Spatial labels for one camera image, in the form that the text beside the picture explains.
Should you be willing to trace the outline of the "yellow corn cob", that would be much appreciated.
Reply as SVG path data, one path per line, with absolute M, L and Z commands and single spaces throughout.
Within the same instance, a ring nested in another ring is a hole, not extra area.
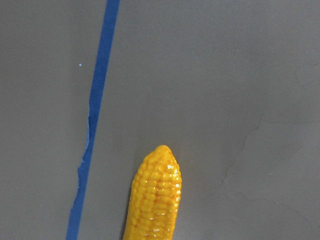
M 180 166 L 167 145 L 140 164 L 131 184 L 124 240 L 171 240 L 182 194 Z

